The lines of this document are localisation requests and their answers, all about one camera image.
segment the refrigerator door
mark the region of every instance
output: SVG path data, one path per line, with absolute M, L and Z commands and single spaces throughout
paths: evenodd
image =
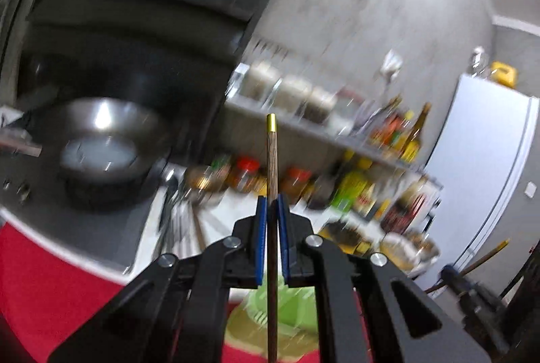
M 463 268 L 487 238 L 521 175 L 533 139 L 538 100 L 462 75 L 426 172 L 444 185 L 429 230 L 438 264 L 417 279 L 438 281 L 445 264 Z

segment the white light switch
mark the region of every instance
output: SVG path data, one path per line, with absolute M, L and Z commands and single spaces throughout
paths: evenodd
M 529 198 L 533 198 L 536 193 L 536 185 L 533 182 L 527 183 L 527 187 L 525 188 L 525 195 Z

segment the metal bolt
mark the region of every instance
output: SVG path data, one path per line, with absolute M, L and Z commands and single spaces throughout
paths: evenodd
M 377 267 L 382 267 L 386 265 L 386 263 L 388 262 L 388 258 L 384 254 L 379 253 L 379 252 L 373 253 L 369 257 L 369 260 L 372 262 L 373 265 Z
M 236 236 L 228 236 L 223 240 L 223 244 L 228 249 L 237 249 L 242 244 L 242 241 L 240 238 L 237 238 Z
M 17 189 L 17 195 L 21 203 L 25 203 L 30 198 L 30 186 L 28 183 L 22 182 L 19 188 Z
M 322 238 L 318 235 L 306 236 L 306 244 L 309 247 L 320 247 L 322 245 Z
M 163 267 L 172 267 L 176 262 L 176 257 L 172 253 L 165 253 L 158 258 L 158 264 Z

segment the stove knob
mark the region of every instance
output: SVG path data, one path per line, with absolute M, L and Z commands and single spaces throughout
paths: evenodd
M 26 182 L 22 182 L 17 190 L 17 195 L 21 203 L 26 203 L 30 198 L 30 186 Z

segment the red lid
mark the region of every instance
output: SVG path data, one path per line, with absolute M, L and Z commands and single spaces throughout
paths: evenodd
M 298 179 L 300 181 L 308 181 L 311 177 L 311 171 L 302 170 L 300 168 L 297 168 L 295 166 L 290 167 L 287 170 L 288 177 L 291 177 L 292 179 Z
M 261 164 L 257 159 L 251 157 L 239 157 L 237 159 L 237 167 L 242 171 L 253 172 L 257 171 Z

